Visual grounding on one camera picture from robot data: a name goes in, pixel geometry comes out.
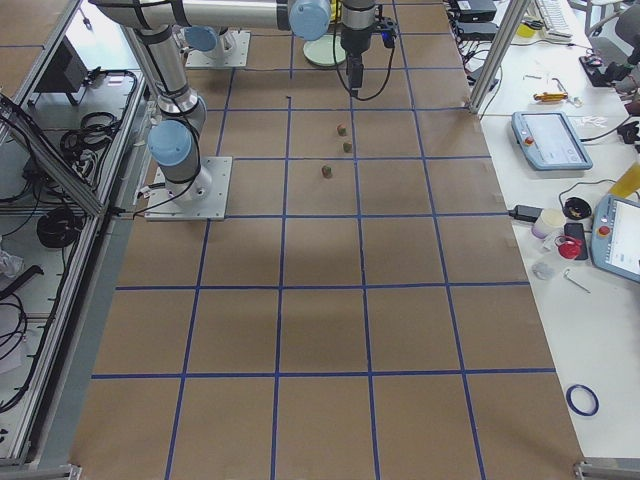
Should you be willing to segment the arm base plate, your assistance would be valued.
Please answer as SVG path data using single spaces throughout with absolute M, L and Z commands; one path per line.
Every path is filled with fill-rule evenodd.
M 227 30 L 213 50 L 191 49 L 186 59 L 187 69 L 230 69 L 247 65 L 251 32 Z
M 222 221 L 226 216 L 232 174 L 231 157 L 204 157 L 201 171 L 189 190 L 177 200 L 181 189 L 176 184 L 154 189 L 149 203 L 152 209 L 144 213 L 148 221 Z

